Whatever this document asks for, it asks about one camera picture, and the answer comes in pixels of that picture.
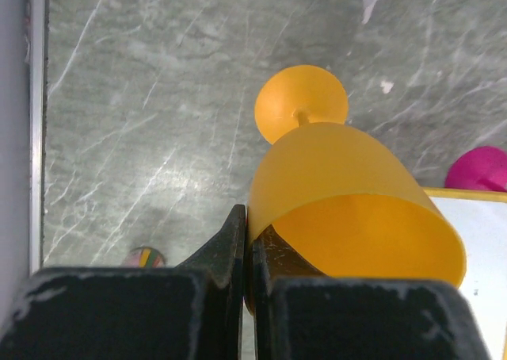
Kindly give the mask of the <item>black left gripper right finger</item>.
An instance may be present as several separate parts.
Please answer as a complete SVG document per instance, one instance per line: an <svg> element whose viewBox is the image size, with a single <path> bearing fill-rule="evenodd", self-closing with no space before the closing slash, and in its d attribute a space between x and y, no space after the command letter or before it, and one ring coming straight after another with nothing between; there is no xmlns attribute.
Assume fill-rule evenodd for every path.
<svg viewBox="0 0 507 360"><path fill-rule="evenodd" d="M259 359L487 359L475 318L442 281L332 278L273 228L252 245Z"/></svg>

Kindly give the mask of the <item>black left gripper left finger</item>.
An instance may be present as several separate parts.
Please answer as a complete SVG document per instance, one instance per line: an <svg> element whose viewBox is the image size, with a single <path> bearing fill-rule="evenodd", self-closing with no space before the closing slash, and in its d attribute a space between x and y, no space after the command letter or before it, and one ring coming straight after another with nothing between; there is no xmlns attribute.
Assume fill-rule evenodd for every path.
<svg viewBox="0 0 507 360"><path fill-rule="evenodd" d="M246 210L175 267L48 267L18 294L4 359L238 359Z"/></svg>

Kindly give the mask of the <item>orange wine glass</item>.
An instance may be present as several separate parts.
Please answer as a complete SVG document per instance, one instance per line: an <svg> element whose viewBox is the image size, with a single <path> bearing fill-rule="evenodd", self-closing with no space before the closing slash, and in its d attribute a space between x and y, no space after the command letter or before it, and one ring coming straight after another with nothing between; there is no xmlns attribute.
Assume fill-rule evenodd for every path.
<svg viewBox="0 0 507 360"><path fill-rule="evenodd" d="M313 65L276 73L254 106L270 148L250 186L250 243L272 228L335 278L428 279L460 286L457 231L396 156L349 126L339 79Z"/></svg>

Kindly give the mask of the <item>pink wine glass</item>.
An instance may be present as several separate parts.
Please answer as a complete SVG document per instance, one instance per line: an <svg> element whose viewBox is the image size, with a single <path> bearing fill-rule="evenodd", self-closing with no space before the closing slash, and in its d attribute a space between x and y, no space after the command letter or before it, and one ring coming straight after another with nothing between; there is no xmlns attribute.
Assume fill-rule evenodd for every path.
<svg viewBox="0 0 507 360"><path fill-rule="evenodd" d="M449 189L506 191L506 152L494 146L474 148L449 168L444 186Z"/></svg>

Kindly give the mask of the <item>yellow-framed whiteboard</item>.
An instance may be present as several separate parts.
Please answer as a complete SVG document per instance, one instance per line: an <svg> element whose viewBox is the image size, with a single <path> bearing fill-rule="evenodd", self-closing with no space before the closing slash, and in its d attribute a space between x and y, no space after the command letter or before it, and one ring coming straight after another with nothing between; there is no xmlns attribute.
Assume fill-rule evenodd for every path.
<svg viewBox="0 0 507 360"><path fill-rule="evenodd" d="M471 307L492 359L506 358L506 194L426 188L459 233L467 272L459 291Z"/></svg>

